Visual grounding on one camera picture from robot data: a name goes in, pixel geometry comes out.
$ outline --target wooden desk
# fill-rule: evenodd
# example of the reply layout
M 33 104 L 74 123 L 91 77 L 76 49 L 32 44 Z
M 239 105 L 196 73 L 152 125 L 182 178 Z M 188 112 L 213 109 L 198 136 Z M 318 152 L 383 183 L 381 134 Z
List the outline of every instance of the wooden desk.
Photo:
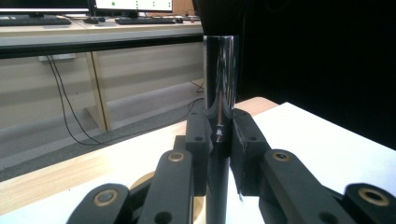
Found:
M 2 27 L 0 59 L 202 42 L 201 23 L 118 25 L 72 21 L 62 26 Z
M 236 105 L 252 116 L 275 106 L 263 98 Z M 175 136 L 185 134 L 185 129 L 186 121 L 183 121 L 1 182 L 0 216 L 104 176 L 109 176 L 110 180 L 118 179 L 130 187 L 147 170 L 155 169 L 161 155 L 172 149 Z

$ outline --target cylindrical object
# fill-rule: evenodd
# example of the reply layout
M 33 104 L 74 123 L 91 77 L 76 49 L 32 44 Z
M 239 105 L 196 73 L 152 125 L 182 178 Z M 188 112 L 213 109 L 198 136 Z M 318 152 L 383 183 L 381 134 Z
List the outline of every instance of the cylindrical object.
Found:
M 237 63 L 237 36 L 204 36 L 205 115 L 212 132 L 206 193 L 207 224 L 222 224 L 226 218 Z
M 230 139 L 236 95 L 238 36 L 204 36 L 205 115 L 214 142 Z

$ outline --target dark background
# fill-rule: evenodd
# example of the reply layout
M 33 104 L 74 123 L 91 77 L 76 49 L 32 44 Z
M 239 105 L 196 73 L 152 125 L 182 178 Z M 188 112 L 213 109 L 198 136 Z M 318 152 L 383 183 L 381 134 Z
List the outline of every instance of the dark background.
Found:
M 248 8 L 239 99 L 290 102 L 396 149 L 392 1 L 283 2 Z

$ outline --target computer monitor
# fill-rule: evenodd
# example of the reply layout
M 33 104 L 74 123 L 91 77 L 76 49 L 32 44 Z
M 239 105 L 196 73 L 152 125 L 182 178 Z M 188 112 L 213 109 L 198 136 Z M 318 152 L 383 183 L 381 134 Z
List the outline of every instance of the computer monitor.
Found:
M 172 12 L 172 0 L 92 0 L 94 12 Z
M 2 15 L 86 14 L 87 0 L 0 0 Z

